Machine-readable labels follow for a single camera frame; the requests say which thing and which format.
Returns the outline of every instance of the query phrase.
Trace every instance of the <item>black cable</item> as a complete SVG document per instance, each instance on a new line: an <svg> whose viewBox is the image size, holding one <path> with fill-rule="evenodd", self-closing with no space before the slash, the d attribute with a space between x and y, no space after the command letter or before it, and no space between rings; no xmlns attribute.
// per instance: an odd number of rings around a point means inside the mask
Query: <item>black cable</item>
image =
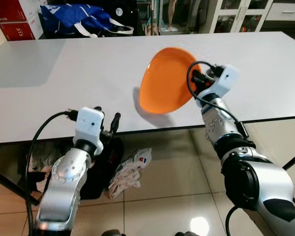
<svg viewBox="0 0 295 236"><path fill-rule="evenodd" d="M70 115L70 112L66 111L66 112L59 112L54 114L53 116L49 117L42 125L41 127L38 129L38 131L36 132L30 148L29 148L29 152L28 152L28 157L26 160L26 168L25 168L25 192L26 192L26 210L28 213L28 222L29 222L29 236L32 236L32 232L33 232L33 213L31 210L31 205L30 205L30 190L29 190L29 183L28 183L28 177L29 177L29 167L30 167L30 157L31 157L31 153L33 151L34 145L38 139L39 134L41 133L41 131L45 128L45 126L54 118L59 117L61 115Z"/></svg>
<svg viewBox="0 0 295 236"><path fill-rule="evenodd" d="M235 117L231 112L229 112L229 111L227 111L226 109L224 109L224 108L222 108L222 107L219 107L219 106L217 106L217 105L215 105L215 104L213 104L213 103L210 103L210 102L208 102L208 101L206 101L206 100L204 100L204 99L202 99L202 98L199 98L199 97L194 93L194 91L192 90L191 85L190 85L190 79L189 79L189 76L190 76L190 71L191 71L191 69L192 69L195 65L197 65L197 64L205 64L205 65L209 66L209 67L212 69L213 72L214 72L214 69L215 69L215 67L213 67L210 63L208 63L208 62L206 62L206 61L201 61L201 60L199 60L199 61L195 61L195 62L193 62L193 63L189 66L188 71L187 71L187 85L188 85L189 91L190 91L190 93L192 94L192 96L193 96L195 99L197 99L197 100L199 100L199 101L201 101L201 102L203 102L203 103L205 103L205 104L208 104L208 105L210 105L210 106L212 106L212 107L215 107L215 108L217 108L217 109L219 109L219 110L221 110L221 111L227 113L231 118L233 118L233 120L235 121L235 123L239 123L239 121L236 119L236 117Z"/></svg>
<svg viewBox="0 0 295 236"><path fill-rule="evenodd" d="M225 220L225 228L226 228L226 235L227 236L231 236L231 233L230 233L230 217L233 214L233 212L235 210L237 210L237 209L238 209L238 207L233 206L233 208L230 209L230 211L227 213L226 220Z"/></svg>

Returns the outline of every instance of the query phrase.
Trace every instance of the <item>white table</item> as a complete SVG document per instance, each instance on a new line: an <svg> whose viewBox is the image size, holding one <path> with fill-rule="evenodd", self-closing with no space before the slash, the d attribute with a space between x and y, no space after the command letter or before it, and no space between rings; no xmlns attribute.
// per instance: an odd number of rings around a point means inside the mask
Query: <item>white table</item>
<svg viewBox="0 0 295 236"><path fill-rule="evenodd" d="M119 132L203 125L191 99L156 116L135 105L147 65L164 47L196 59L232 64L239 80L225 100L241 121L295 117L295 41L281 32L6 42L0 47L0 143L31 140L56 112L101 106L106 128L121 113ZM65 117L41 139L74 135Z"/></svg>

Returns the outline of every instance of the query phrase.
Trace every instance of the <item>tiled floor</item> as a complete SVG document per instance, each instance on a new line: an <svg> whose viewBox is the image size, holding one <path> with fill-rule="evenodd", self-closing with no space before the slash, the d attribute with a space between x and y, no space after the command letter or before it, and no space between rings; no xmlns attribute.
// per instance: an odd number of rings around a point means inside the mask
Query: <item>tiled floor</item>
<svg viewBox="0 0 295 236"><path fill-rule="evenodd" d="M247 125L259 151L283 166L295 155L295 120ZM225 218L233 206L227 198L220 161L203 128L124 135L125 156L152 147L152 161L142 171L139 189L114 200L104 194L83 201L73 236L101 236L119 229L127 236L174 236L193 230L200 236L225 236ZM295 166L288 171L295 184ZM24 201L0 186L0 236L26 236ZM244 213L230 221L232 236L261 236Z"/></svg>

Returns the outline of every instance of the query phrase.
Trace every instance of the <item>cabinet handle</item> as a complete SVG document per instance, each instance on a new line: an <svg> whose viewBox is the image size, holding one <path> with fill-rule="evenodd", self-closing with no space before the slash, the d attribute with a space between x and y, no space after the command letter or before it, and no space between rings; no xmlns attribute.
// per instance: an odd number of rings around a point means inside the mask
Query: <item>cabinet handle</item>
<svg viewBox="0 0 295 236"><path fill-rule="evenodd" d="M294 14L295 11L282 11L282 13Z"/></svg>
<svg viewBox="0 0 295 236"><path fill-rule="evenodd" d="M236 15L236 17L235 17L235 20L236 20L236 19L238 18L238 16L240 15L241 9L242 9L242 7L239 7L239 11L238 11L238 13L237 13L237 15Z"/></svg>

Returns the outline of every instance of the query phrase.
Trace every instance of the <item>white cabinet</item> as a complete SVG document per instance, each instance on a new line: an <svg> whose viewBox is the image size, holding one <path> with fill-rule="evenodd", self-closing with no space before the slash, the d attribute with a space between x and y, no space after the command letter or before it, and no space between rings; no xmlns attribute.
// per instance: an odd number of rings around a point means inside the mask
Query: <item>white cabinet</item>
<svg viewBox="0 0 295 236"><path fill-rule="evenodd" d="M219 0L210 33L258 32L273 0Z"/></svg>

